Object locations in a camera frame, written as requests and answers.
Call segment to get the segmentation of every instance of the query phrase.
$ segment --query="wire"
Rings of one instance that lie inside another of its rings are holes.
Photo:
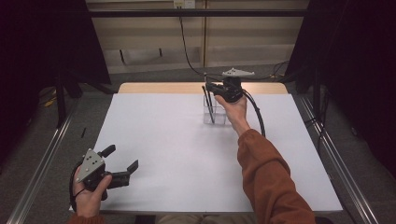
[[[321,120],[321,126],[320,126],[320,133],[318,137],[318,155],[320,157],[320,139],[323,137],[324,131],[325,131],[325,126],[326,126],[326,115],[327,115],[327,109],[329,107],[329,101],[330,101],[330,94],[326,90],[325,95],[323,96],[323,104],[322,108],[320,109],[320,120]]]
[[[76,204],[76,197],[82,192],[80,191],[78,194],[74,195],[73,192],[73,185],[74,185],[74,177],[78,167],[82,164],[83,160],[79,161],[75,167],[73,168],[72,174],[70,175],[69,180],[69,197],[70,197],[70,205],[72,206],[73,210],[77,212],[77,204]]]
[[[257,107],[256,102],[254,102],[254,99],[250,95],[250,93],[248,93],[246,90],[242,90],[242,91],[243,91],[244,95],[249,99],[251,104],[253,105],[254,110],[256,111],[256,114],[257,114],[257,118],[259,119],[260,128],[262,129],[262,136],[265,137],[264,122],[262,121],[262,114],[260,113],[260,109]]]
[[[276,77],[276,73],[277,73],[277,71],[279,71],[279,69],[284,65],[284,64],[287,64],[287,63],[289,63],[289,61],[285,61],[285,62],[283,62],[283,63],[277,63],[276,65],[274,65],[274,69],[273,69],[273,76],[274,77]]]
[[[206,72],[199,72],[197,70],[195,70],[191,63],[190,63],[190,58],[189,58],[189,54],[187,53],[187,47],[186,47],[186,39],[184,37],[184,26],[183,26],[183,19],[181,17],[178,18],[180,21],[180,28],[181,28],[181,37],[183,38],[183,46],[184,46],[184,54],[186,55],[186,60],[187,60],[187,64],[189,65],[190,69],[192,71],[194,71],[197,75],[201,76],[201,77],[207,77],[207,76],[218,76],[221,77],[222,74],[217,74],[217,73],[206,73]]]

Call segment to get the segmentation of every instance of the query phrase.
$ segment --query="metal frame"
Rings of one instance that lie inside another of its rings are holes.
[[[41,185],[44,181],[44,178],[47,174],[48,169],[50,168],[50,164],[55,157],[55,154],[64,139],[64,135],[69,127],[71,118],[76,111],[79,100],[76,100],[70,109],[69,115],[66,117],[63,125],[56,129],[52,140],[47,147],[46,152],[44,153],[41,162],[38,164],[37,169],[35,169],[35,173],[29,181],[25,191],[23,192],[20,200],[17,202],[14,210],[9,217],[7,224],[22,224],[26,219],[26,216],[32,207],[32,204],[35,200],[35,196],[39,192]]]
[[[312,106],[311,102],[306,97],[303,97],[301,101],[306,114],[309,116],[310,119],[313,119],[315,117],[315,113],[313,111],[314,107]],[[332,142],[332,139],[330,138],[326,129],[323,128],[323,124],[319,121],[316,121],[314,123],[314,127],[318,135],[322,135],[320,140],[324,148],[326,149],[326,152],[328,153],[337,173],[340,175],[341,180],[343,181],[344,186],[346,187],[346,190],[349,193],[349,196],[351,197],[353,203],[358,209],[358,212],[361,215],[364,223],[377,224],[378,220],[376,219],[369,202],[364,197],[361,189],[358,187],[358,184],[352,177],[352,174],[347,169],[347,166],[341,158],[341,155],[338,153],[338,150]]]

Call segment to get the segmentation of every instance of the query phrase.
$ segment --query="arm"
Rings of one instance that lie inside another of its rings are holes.
[[[77,178],[80,167],[78,167],[75,173],[75,179]],[[77,212],[71,216],[68,224],[102,224],[105,223],[104,217],[99,215],[100,203],[102,200],[102,194],[111,183],[112,176],[106,175],[99,183],[98,187],[94,192],[90,192],[85,189],[83,183],[74,183],[73,191],[76,197]]]
[[[243,188],[258,223],[315,223],[312,210],[290,178],[289,166],[265,137],[250,129],[247,99],[243,97],[233,105],[220,96],[216,99],[239,136],[237,158],[242,166]]]

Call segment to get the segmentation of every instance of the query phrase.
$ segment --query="transparent container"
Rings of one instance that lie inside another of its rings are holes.
[[[230,123],[225,113],[225,109],[218,104],[218,102],[216,101],[215,97],[212,94],[209,94],[207,96],[207,99],[204,96],[204,123],[219,124],[219,125]]]

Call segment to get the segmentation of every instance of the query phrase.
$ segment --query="human hand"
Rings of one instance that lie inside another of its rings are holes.
[[[233,125],[233,129],[238,136],[250,129],[247,121],[248,104],[246,96],[243,96],[234,104],[227,103],[220,95],[216,95],[215,99],[224,107],[228,120]]]
[[[81,166],[77,168],[74,179],[76,180]],[[74,182],[73,195],[78,194],[76,198],[77,215],[79,217],[95,217],[99,215],[102,194],[111,183],[112,176],[106,175],[94,192],[85,189],[84,183]]]

